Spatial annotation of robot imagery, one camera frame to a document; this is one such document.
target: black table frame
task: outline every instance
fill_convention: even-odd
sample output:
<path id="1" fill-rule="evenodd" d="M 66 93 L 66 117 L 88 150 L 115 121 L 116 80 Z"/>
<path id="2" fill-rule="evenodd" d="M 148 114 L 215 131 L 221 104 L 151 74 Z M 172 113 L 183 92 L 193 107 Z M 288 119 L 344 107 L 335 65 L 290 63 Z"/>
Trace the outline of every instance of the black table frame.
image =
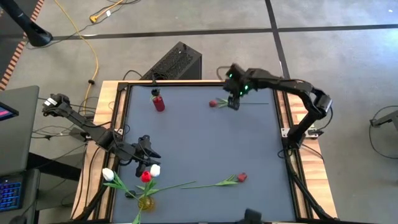
<path id="1" fill-rule="evenodd" d="M 167 83 L 128 83 L 128 82 L 126 82 L 126 83 L 118 83 L 116 97 L 114 100 L 115 103 L 114 103 L 114 107 L 113 107 L 114 109 L 113 109 L 113 113 L 112 113 L 111 128 L 114 129 L 115 125 L 116 125 L 116 119 L 117 119 L 118 113 L 119 113 L 119 105 L 120 105 L 120 99 L 122 96 L 122 92 L 125 92 L 126 96 L 124 99 L 123 111 L 121 114 L 120 127 L 124 127 L 124 125 L 126 123 L 126 113 L 129 109 L 129 99 L 130 99 L 131 90 L 132 90 L 133 86 L 152 86 L 152 87 L 157 87 L 157 86 L 220 86 L 220 87 L 222 87 L 222 85 L 223 84 L 221 82 L 219 82 L 219 83 L 217 83 L 217 82 L 167 82 Z M 283 125 L 283 120 L 282 120 L 282 112 L 280 110 L 278 94 L 275 90 L 273 90 L 273 95 L 274 95 L 274 103 L 275 103 L 275 109 L 276 109 L 279 128 L 283 128 L 284 125 Z M 291 117 L 290 105 L 289 105 L 289 101 L 286 100 L 285 97 L 284 97 L 284 102 L 285 102 L 285 107 L 287 107 L 287 108 L 289 107 L 289 109 L 286 109 L 287 116 L 289 118 L 289 116 Z M 109 152 L 107 152 L 105 154 L 103 168 L 109 166 L 110 158 L 111 158 L 111 154 Z M 299 201 L 297 199 L 297 192 L 295 189 L 295 184 L 290 176 L 290 173 L 288 172 L 288 166 L 289 166 L 288 161 L 287 161 L 287 159 L 285 159 L 284 161 L 285 161 L 286 168 L 287 168 L 286 172 L 288 173 L 288 176 L 289 176 L 290 194 L 292 197 L 292 204 L 293 204 L 293 208 L 294 208 L 295 219 L 298 220 L 299 218 L 301 218 L 301 214 L 300 214 L 300 208 L 299 208 Z M 297 161 L 296 166 L 299 170 L 299 173 L 303 173 L 301 159 L 296 160 L 296 161 Z M 114 163 L 113 163 L 112 168 L 113 168 L 113 170 L 119 169 L 119 161 L 118 161 L 117 157 L 114 158 Z M 305 183 L 304 176 L 300 175 L 300 178 Z M 101 188 L 102 185 L 103 185 L 103 179 L 101 179 L 101 181 L 99 182 L 99 189 Z M 115 194 L 115 190 L 110 189 L 108 201 L 106 204 L 106 213 L 105 213 L 105 219 L 107 219 L 109 221 L 111 220 L 111 214 L 112 214 L 113 202 L 114 202 L 114 194 Z M 100 206 L 97 206 L 94 210 L 93 219 L 94 220 L 98 219 L 99 214 L 100 214 Z"/>

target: white tulip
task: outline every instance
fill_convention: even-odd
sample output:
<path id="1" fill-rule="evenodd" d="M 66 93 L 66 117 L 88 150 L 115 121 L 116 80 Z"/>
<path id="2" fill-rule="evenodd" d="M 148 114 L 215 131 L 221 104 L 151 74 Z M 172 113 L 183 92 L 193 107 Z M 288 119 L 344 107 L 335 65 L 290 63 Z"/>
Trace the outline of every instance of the white tulip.
<path id="1" fill-rule="evenodd" d="M 114 179 L 113 171 L 109 168 L 102 169 L 102 176 L 106 181 L 112 181 Z"/>
<path id="2" fill-rule="evenodd" d="M 160 166 L 159 166 L 159 165 L 156 165 L 156 164 L 152 165 L 152 166 L 150 167 L 150 175 L 151 175 L 152 177 L 157 177 L 157 176 L 159 176 L 159 175 L 160 175 Z"/>

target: table leg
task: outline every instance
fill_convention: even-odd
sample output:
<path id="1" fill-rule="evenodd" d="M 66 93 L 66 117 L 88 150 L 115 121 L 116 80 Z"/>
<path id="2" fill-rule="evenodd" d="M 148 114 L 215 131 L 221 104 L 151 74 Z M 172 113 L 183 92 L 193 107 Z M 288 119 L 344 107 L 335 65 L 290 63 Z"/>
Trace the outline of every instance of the table leg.
<path id="1" fill-rule="evenodd" d="M 81 169 L 57 162 L 46 157 L 29 153 L 27 170 L 38 169 L 44 174 L 50 174 L 68 180 L 79 181 Z"/>

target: gray table surface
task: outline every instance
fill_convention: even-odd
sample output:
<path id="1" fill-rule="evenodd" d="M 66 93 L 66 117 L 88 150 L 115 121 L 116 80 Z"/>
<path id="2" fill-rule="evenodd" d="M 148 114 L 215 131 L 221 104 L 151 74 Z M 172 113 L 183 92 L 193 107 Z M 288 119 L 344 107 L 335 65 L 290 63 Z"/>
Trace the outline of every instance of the gray table surface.
<path id="1" fill-rule="evenodd" d="M 194 185 L 215 184 L 231 174 L 246 172 L 243 184 L 202 189 L 170 189 L 153 195 L 155 210 L 142 213 L 142 223 L 235 222 L 246 208 L 267 220 L 294 220 L 294 210 L 284 161 L 279 125 L 271 90 L 250 92 L 239 111 L 210 108 L 216 97 L 226 98 L 219 86 L 164 86 L 166 109 L 157 112 L 150 101 L 152 88 L 134 86 L 126 124 L 126 142 L 150 135 L 152 148 L 162 158 L 155 188 L 195 180 Z M 143 185 L 135 177 L 136 163 L 120 167 L 119 175 L 130 189 Z M 117 190 L 114 223 L 132 222 L 135 200 Z"/>

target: metal frame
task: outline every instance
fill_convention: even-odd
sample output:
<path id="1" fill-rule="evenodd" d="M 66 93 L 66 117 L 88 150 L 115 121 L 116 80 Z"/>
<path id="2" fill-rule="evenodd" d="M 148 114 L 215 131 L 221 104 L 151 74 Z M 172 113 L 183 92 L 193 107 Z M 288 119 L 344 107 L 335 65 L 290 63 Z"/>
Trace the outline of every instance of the metal frame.
<path id="1" fill-rule="evenodd" d="M 112 113 L 112 120 L 111 120 L 112 127 L 114 127 L 114 125 L 116 124 L 116 118 L 118 117 L 118 113 L 119 113 L 120 99 L 121 99 L 122 92 L 124 92 L 124 91 L 125 91 L 126 96 L 125 96 L 125 99 L 124 99 L 124 107 L 123 107 L 123 111 L 121 113 L 121 122 L 120 122 L 120 124 L 121 124 L 121 127 L 124 127 L 124 125 L 126 124 L 126 113 L 127 113 L 128 109 L 129 109 L 129 106 L 130 106 L 129 105 L 129 100 L 130 100 L 130 95 L 131 95 L 131 89 L 132 89 L 133 86 L 136 86 L 136 85 L 138 85 L 138 86 L 222 86 L 222 83 L 221 82 L 207 82 L 207 81 L 202 81 L 202 82 L 178 82 L 178 81 L 176 81 L 176 82 L 157 82 L 156 85 L 154 85 L 152 82 L 132 82 L 132 83 L 121 82 L 121 83 L 118 84 L 118 89 L 117 89 L 116 97 L 115 97 L 115 100 L 114 100 L 115 104 L 114 104 L 114 109 L 113 109 L 113 113 Z M 273 90 L 273 96 L 274 96 L 274 103 L 275 103 L 275 109 L 276 109 L 276 114 L 277 114 L 279 128 L 284 128 L 282 112 L 280 110 L 280 103 L 279 103 L 277 91 Z M 284 101 L 284 105 L 285 105 L 285 107 L 289 107 L 289 110 L 286 110 L 286 112 L 288 114 L 288 119 L 290 117 L 291 120 L 292 120 L 292 115 L 291 115 L 291 112 L 290 112 L 289 101 Z M 299 176 L 304 180 L 304 184 L 306 185 L 305 177 L 304 177 L 304 174 L 303 174 L 303 166 L 302 166 L 302 163 L 301 163 L 301 158 L 300 158 L 299 152 L 298 152 L 298 154 L 295 154 L 295 158 L 296 158 L 296 166 L 297 166 L 297 168 L 299 170 Z M 110 154 L 107 153 L 105 155 L 103 168 L 109 166 L 109 159 L 110 159 Z M 285 159 L 284 161 L 285 161 L 285 164 L 286 164 L 286 168 L 288 169 L 287 159 Z M 118 159 L 117 158 L 115 158 L 115 161 L 114 161 L 114 164 L 113 164 L 113 168 L 114 168 L 114 170 L 118 170 L 119 169 Z M 290 173 L 288 172 L 288 170 L 286 170 L 286 172 L 288 173 L 288 176 L 289 176 L 290 195 L 292 197 L 294 215 L 295 215 L 295 219 L 298 220 L 299 218 L 301 218 L 301 214 L 300 214 L 300 205 L 299 205 L 299 201 L 298 201 L 298 198 L 297 198 L 297 191 L 295 189 L 295 184 L 294 184 L 292 178 L 290 177 Z M 107 206 L 106 206 L 106 213 L 105 213 L 105 219 L 107 219 L 109 221 L 111 221 L 111 214 L 112 214 L 112 208 L 113 208 L 113 202 L 114 202 L 114 194 L 115 194 L 115 190 L 114 189 L 110 189 L 108 202 L 107 202 Z M 100 206 L 97 206 L 93 219 L 97 219 L 98 218 L 99 210 L 100 210 Z M 308 213 L 308 209 L 307 209 L 307 206 L 306 206 L 306 211 L 307 211 L 307 217 L 309 217 L 308 214 L 310 213 L 311 214 L 311 218 L 312 218 L 312 212 L 311 212 L 312 210 L 309 209 L 310 212 Z"/>

